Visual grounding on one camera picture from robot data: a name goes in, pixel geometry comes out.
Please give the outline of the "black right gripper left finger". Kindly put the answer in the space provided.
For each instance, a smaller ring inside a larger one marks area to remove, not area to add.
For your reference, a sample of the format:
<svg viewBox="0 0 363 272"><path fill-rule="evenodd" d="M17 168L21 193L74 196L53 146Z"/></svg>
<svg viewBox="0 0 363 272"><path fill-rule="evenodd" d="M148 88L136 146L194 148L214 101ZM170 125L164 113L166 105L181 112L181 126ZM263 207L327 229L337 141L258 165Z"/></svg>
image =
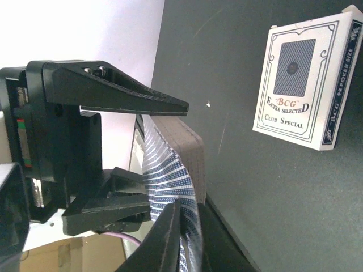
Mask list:
<svg viewBox="0 0 363 272"><path fill-rule="evenodd" d="M181 203L165 206L136 251L116 270L177 271L181 237Z"/></svg>

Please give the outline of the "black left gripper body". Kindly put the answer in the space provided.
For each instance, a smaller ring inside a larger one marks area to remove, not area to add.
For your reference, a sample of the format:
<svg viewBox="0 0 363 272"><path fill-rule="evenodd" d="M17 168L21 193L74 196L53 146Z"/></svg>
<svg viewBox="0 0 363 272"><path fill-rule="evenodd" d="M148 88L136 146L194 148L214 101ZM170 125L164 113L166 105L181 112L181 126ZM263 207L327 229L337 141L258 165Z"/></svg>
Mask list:
<svg viewBox="0 0 363 272"><path fill-rule="evenodd" d="M87 112L97 61L31 61L1 69L1 108L13 161L26 180L30 220L45 223L102 174L101 116Z"/></svg>

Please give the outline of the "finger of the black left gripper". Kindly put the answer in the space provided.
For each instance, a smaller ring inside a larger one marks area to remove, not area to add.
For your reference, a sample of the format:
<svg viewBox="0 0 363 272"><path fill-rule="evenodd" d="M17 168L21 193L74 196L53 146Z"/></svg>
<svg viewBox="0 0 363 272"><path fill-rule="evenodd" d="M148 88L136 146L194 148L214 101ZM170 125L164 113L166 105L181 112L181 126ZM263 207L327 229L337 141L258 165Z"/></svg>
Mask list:
<svg viewBox="0 0 363 272"><path fill-rule="evenodd" d="M63 233L134 232L149 219L143 176L116 167L103 170L82 188L62 215Z"/></svg>
<svg viewBox="0 0 363 272"><path fill-rule="evenodd" d="M189 104L153 90L104 61L45 62L42 68L47 102L84 109L186 116Z"/></svg>

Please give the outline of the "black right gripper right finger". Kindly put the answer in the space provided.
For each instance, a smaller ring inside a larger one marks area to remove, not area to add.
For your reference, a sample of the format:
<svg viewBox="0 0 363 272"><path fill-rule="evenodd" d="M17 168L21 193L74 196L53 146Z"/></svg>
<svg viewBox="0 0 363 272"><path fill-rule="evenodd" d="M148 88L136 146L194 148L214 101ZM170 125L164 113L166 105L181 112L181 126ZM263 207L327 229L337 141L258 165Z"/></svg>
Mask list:
<svg viewBox="0 0 363 272"><path fill-rule="evenodd" d="M246 260L215 214L198 204L202 231L202 271L244 272L256 269Z"/></svg>

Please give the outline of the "blue backed card deck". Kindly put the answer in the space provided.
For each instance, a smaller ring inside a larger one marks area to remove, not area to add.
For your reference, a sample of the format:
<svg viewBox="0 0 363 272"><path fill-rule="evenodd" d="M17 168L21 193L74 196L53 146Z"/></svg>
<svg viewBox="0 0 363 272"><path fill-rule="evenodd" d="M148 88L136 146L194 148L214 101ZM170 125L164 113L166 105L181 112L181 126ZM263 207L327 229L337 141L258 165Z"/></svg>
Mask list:
<svg viewBox="0 0 363 272"><path fill-rule="evenodd" d="M179 271L201 271L198 205L206 199L204 142L178 117L144 115L142 119L142 174L151 219L156 221L169 203L181 203Z"/></svg>

